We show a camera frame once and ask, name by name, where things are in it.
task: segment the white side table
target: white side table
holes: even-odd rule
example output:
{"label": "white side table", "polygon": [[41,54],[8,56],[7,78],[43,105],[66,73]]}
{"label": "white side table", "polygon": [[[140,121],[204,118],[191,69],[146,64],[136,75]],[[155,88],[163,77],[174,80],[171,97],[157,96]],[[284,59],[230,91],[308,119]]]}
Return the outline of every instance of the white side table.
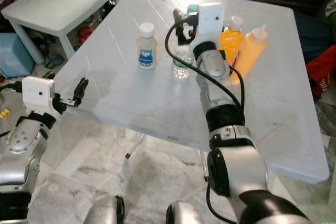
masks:
{"label": "white side table", "polygon": [[108,0],[17,0],[2,10],[35,63],[44,57],[23,26],[59,37],[68,59],[75,53],[67,34]]}

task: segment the white bottle cap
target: white bottle cap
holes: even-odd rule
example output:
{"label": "white bottle cap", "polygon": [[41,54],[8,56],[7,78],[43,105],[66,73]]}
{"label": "white bottle cap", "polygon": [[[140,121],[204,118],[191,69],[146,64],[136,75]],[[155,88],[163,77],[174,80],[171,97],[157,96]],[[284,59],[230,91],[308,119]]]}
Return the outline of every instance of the white bottle cap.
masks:
{"label": "white bottle cap", "polygon": [[255,28],[252,30],[251,36],[255,40],[264,41],[267,39],[267,32],[265,31],[266,24],[263,24],[259,28]]}
{"label": "white bottle cap", "polygon": [[141,23],[140,25],[141,37],[152,38],[154,36],[154,25],[149,22]]}
{"label": "white bottle cap", "polygon": [[233,31],[240,31],[243,26],[244,20],[241,17],[233,16],[229,23],[229,28]]}

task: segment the squeeze bottle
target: squeeze bottle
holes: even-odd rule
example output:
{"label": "squeeze bottle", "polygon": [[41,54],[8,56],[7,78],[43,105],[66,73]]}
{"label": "squeeze bottle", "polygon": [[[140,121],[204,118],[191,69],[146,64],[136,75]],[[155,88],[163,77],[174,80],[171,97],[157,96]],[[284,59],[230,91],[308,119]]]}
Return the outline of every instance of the squeeze bottle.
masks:
{"label": "squeeze bottle", "polygon": [[244,35],[241,32],[243,22],[242,18],[233,16],[229,26],[224,29],[224,32],[219,37],[219,50],[225,51],[225,60],[228,64],[232,64],[244,39]]}
{"label": "squeeze bottle", "polygon": [[260,28],[253,29],[252,32],[246,35],[242,44],[240,54],[238,55],[234,67],[240,72],[243,78],[250,71],[251,67],[267,45],[268,35],[265,28],[266,24],[262,25]]}
{"label": "squeeze bottle", "polygon": [[140,68],[152,69],[156,64],[157,41],[154,38],[154,25],[152,23],[142,23],[140,25],[140,37],[138,43],[138,64]]}

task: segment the blue label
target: blue label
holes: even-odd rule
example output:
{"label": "blue label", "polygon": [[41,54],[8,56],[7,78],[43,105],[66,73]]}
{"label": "blue label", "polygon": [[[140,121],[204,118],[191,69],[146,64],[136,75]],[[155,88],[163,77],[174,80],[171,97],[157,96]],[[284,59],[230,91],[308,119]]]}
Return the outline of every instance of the blue label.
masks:
{"label": "blue label", "polygon": [[139,63],[142,66],[149,67],[153,65],[153,50],[152,49],[140,49]]}

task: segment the blue bin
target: blue bin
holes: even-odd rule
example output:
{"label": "blue bin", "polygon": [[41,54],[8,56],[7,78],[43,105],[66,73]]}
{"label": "blue bin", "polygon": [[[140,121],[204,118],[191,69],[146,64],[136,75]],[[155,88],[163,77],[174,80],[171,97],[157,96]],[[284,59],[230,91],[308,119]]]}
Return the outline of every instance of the blue bin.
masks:
{"label": "blue bin", "polygon": [[0,34],[0,72],[5,78],[28,76],[34,65],[16,34]]}

